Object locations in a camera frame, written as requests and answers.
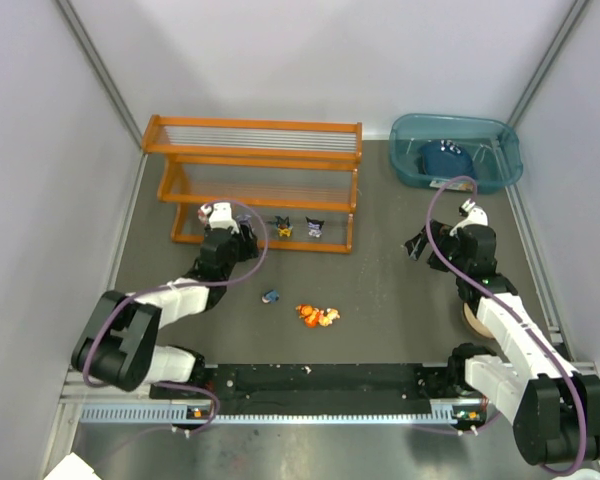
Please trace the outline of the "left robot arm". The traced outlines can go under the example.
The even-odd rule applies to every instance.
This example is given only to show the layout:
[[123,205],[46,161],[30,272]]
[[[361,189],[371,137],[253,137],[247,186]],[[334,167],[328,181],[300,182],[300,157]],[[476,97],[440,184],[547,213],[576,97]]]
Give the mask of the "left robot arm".
[[158,332],[183,317],[214,308],[232,283],[236,264],[259,256],[251,226],[205,229],[186,274],[143,295],[103,293],[71,356],[91,381],[132,392],[143,384],[190,383],[204,357],[178,346],[158,346]]

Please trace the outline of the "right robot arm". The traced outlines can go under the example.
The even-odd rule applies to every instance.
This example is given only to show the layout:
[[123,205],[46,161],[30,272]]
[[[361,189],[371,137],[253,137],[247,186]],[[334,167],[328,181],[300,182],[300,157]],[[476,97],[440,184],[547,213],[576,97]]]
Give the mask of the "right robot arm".
[[501,349],[457,347],[450,358],[454,383],[494,403],[528,464],[600,460],[600,378],[566,360],[527,314],[518,290],[498,270],[495,231],[431,220],[405,244],[413,260],[427,246],[428,265],[455,275],[466,317]]

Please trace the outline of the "blue donkey toy figure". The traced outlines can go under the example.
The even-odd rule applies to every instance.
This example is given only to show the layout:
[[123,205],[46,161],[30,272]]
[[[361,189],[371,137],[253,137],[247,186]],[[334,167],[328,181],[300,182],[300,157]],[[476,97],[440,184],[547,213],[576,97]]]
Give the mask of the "blue donkey toy figure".
[[280,295],[279,293],[275,290],[269,290],[267,292],[265,292],[262,297],[261,297],[261,301],[264,304],[271,304],[271,303],[275,303],[280,299]]

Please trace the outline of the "purple bunny toy figure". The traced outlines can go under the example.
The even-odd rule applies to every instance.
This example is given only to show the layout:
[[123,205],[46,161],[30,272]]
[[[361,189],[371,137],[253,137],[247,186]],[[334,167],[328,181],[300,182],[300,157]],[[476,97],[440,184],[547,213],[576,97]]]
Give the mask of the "purple bunny toy figure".
[[248,214],[238,215],[236,220],[240,224],[250,225],[251,224],[251,216]]

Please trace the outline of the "yellow bear toy figure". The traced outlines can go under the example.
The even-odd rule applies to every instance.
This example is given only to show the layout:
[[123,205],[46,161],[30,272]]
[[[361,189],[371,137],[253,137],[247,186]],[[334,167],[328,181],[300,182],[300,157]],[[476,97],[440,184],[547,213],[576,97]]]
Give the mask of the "yellow bear toy figure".
[[318,308],[308,304],[301,304],[296,307],[296,312],[307,327],[315,328],[319,324],[321,311]]

